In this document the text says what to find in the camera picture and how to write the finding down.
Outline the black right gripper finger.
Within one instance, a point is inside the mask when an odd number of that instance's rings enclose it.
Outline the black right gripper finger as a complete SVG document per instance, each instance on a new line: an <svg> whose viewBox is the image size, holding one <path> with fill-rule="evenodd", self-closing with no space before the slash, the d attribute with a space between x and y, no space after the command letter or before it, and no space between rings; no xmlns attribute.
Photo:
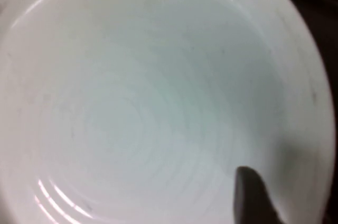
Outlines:
<svg viewBox="0 0 338 224"><path fill-rule="evenodd" d="M262 177L248 166L236 169L233 216L234 223L282 223Z"/></svg>

